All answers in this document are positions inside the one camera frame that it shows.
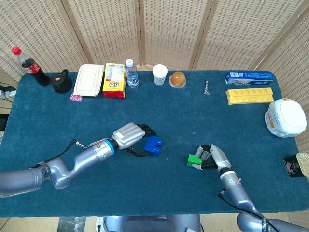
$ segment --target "blue table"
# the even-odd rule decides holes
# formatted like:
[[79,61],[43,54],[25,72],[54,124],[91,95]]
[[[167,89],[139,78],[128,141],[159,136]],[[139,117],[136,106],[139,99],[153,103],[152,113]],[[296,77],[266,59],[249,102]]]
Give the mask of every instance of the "blue table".
[[[71,101],[73,90],[57,94],[25,75],[17,91],[0,148],[0,172],[25,169],[52,157],[72,138],[84,144],[105,137],[128,122],[146,123],[163,140],[160,156],[137,158],[126,151],[80,176],[64,190],[49,181],[36,192],[0,199],[0,217],[151,215],[234,212],[217,195],[223,188],[215,169],[186,166],[200,144],[215,144],[261,212],[309,207],[305,178],[291,179],[283,157],[297,153],[294,138],[278,138],[265,126],[268,104],[227,104],[227,71],[184,71],[187,85],[156,86],[151,72],[139,72],[140,86],[126,88],[126,99]],[[69,77],[75,82],[77,73]],[[203,95],[205,81],[210,95]],[[277,81],[269,85],[281,98]],[[136,148],[142,150],[145,140]],[[72,168],[82,152],[73,146],[63,160]]]

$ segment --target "white container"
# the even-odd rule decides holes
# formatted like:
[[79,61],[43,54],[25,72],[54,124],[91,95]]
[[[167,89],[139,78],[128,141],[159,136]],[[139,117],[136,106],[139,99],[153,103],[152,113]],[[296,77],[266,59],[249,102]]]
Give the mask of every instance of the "white container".
[[305,112],[294,100],[283,98],[272,102],[265,113],[269,131],[281,138],[301,134],[307,126]]
[[157,64],[153,67],[154,83],[158,86],[164,84],[168,69],[163,64]]
[[104,65],[83,64],[78,71],[74,95],[96,97],[100,92]]

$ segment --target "white paper cup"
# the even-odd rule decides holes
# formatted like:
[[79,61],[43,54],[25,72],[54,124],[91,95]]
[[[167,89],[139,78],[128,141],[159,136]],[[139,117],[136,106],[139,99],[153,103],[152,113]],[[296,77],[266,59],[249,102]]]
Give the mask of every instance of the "white paper cup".
[[162,85],[165,81],[168,69],[163,64],[157,64],[153,68],[154,83],[158,86]]

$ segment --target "coca-cola bottle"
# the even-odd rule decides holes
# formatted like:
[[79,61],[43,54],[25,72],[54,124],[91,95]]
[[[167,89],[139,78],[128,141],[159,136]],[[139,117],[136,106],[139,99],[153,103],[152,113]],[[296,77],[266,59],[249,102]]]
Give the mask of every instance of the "coca-cola bottle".
[[19,64],[26,72],[34,76],[40,85],[46,86],[50,83],[49,77],[42,71],[42,68],[31,56],[22,54],[19,47],[13,47],[12,52],[17,56]]

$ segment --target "green block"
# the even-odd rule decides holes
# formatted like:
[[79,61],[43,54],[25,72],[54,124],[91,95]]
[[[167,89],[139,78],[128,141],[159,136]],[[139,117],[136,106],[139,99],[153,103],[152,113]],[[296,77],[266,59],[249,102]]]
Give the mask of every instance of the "green block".
[[197,165],[200,165],[200,164],[202,164],[202,159],[201,158],[199,158],[198,156],[195,156],[195,155],[189,155],[189,158],[188,158],[188,163],[187,163],[187,165],[189,166],[189,167],[192,167],[192,164],[197,164]]

